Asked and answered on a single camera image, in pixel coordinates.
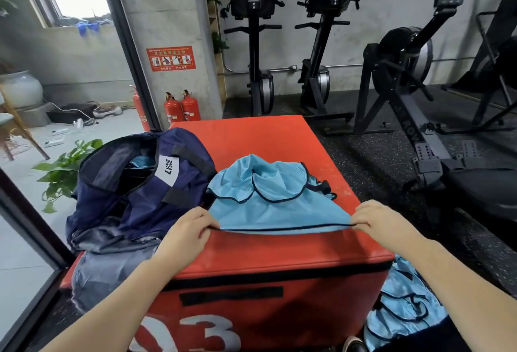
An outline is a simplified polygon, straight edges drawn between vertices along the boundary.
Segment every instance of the white tile floor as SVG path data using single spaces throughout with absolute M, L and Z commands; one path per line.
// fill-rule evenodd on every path
M 71 128 L 72 126 L 53 123 L 46 127 L 31 129 L 39 144 L 64 137 L 64 144 L 45 148 L 51 157 L 50 162 L 55 161 L 60 154 L 72 150 L 76 140 L 90 141 L 98 138 L 106 143 L 143 131 L 138 114 L 134 109 L 126 110 L 119 116 L 107 116 L 99 120 L 99 124 L 85 127 L 82 132 L 72 132 L 70 129 L 71 132 L 64 136 L 51 136 L 51 131 L 65 127 Z M 46 189 L 47 184 L 36 182 L 45 172 L 36 171 L 32 167 L 42 161 L 44 161 L 42 155 L 32 147 L 15 155 L 14 161 L 9 161 L 3 151 L 0 151 L 0 168 L 9 175 L 18 189 L 39 211 L 45 206 L 41 200 L 41 193 Z M 41 215 L 64 241 L 65 221 L 75 210 L 75 200 L 62 197 L 54 205 L 56 213 L 41 213 Z M 51 273 L 51 267 L 5 220 L 0 218 L 0 339 L 10 329 Z

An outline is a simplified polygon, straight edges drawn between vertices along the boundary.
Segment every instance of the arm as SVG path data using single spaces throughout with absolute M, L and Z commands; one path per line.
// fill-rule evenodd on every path
M 367 201 L 352 216 L 354 228 L 409 260 L 449 312 L 473 352 L 513 350 L 517 301 L 478 276 L 436 241 L 424 238 L 399 213 Z
M 113 293 L 42 352 L 126 352 L 158 293 L 203 251 L 210 237 L 208 226 L 218 228 L 219 224 L 206 210 L 185 213 L 151 259 L 143 261 Z

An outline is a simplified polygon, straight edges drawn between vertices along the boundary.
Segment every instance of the floor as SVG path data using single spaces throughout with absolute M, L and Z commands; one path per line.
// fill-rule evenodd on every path
M 52 136 L 53 130 L 70 128 L 70 125 L 50 124 L 31 129 L 38 143 L 63 137 L 64 143 L 47 147 L 45 151 L 54 161 L 60 154 L 74 148 L 74 141 L 101 139 L 104 143 L 115 138 L 142 132 L 142 126 L 135 109 L 125 110 L 119 116 L 107 116 L 98 124 L 87 126 L 82 131 L 70 130 L 67 134 Z M 9 161 L 0 152 L 0 168 L 6 172 L 18 189 L 37 209 L 43 210 L 45 202 L 41 193 L 46 183 L 36 182 L 45 172 L 32 169 L 45 161 L 33 147 L 25 146 L 26 141 L 16 139 L 20 146 L 14 149 L 15 160 Z M 55 202 L 56 213 L 41 215 L 54 232 L 65 241 L 65 221 L 75 210 L 75 200 L 62 197 Z M 20 316 L 43 283 L 52 273 L 52 268 L 27 244 L 4 220 L 0 220 L 0 340 Z
M 453 128 L 465 125 L 473 116 L 477 106 L 475 102 L 439 89 L 431 89 L 431 91 L 436 97 L 434 103 L 426 101 L 420 94 L 415 95 L 431 121 L 447 124 Z M 296 95 L 276 97 L 273 114 L 299 113 L 298 97 Z M 327 105 L 329 112 L 337 113 L 354 111 L 356 103 L 357 92 L 332 92 Z M 495 110 L 490 109 L 488 113 L 494 112 Z M 244 116 L 249 116 L 248 99 L 227 101 L 225 118 Z M 517 296 L 516 252 L 510 250 L 482 225 L 462 215 L 458 215 L 457 219 L 449 220 L 445 225 L 432 223 L 432 215 L 425 211 L 421 197 L 401 194 L 402 185 L 414 177 L 410 162 L 414 153 L 394 115 L 387 107 L 378 114 L 373 126 L 380 126 L 384 122 L 391 125 L 395 132 L 354 138 L 324 137 L 317 126 L 313 127 L 313 131 L 361 201 L 372 197 L 383 199 L 400 211 L 427 237 L 440 241 L 482 277 L 511 295 Z M 512 116 L 507 123 L 517 126 L 517 119 Z M 444 137 L 443 141 L 451 152 L 457 152 L 460 149 L 461 140 L 466 138 L 471 137 L 449 136 Z M 475 139 L 491 166 L 517 167 L 517 132 L 480 134 Z M 26 350 L 30 352 L 40 350 L 78 317 L 69 297 L 62 294 Z M 450 331 L 448 334 L 451 337 L 454 335 Z M 442 345 L 443 339 L 432 338 L 435 343 L 433 350 L 455 350 L 456 352 L 460 350 L 459 348 L 447 349 Z

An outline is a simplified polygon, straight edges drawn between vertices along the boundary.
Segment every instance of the sneaker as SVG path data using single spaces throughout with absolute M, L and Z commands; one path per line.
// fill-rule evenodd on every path
M 350 336 L 346 339 L 341 352 L 368 352 L 368 348 L 360 339 Z

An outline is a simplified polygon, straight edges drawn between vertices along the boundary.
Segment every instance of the black box on floor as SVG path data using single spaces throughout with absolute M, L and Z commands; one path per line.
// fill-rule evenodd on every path
M 55 110 L 51 112 L 47 112 L 48 118 L 53 123 L 68 123 L 72 124 L 75 120 L 81 118 L 82 120 L 87 120 L 86 115 L 90 118 L 94 117 L 94 109 L 97 107 L 96 104 L 67 104 L 65 106 L 60 107 L 64 111 Z

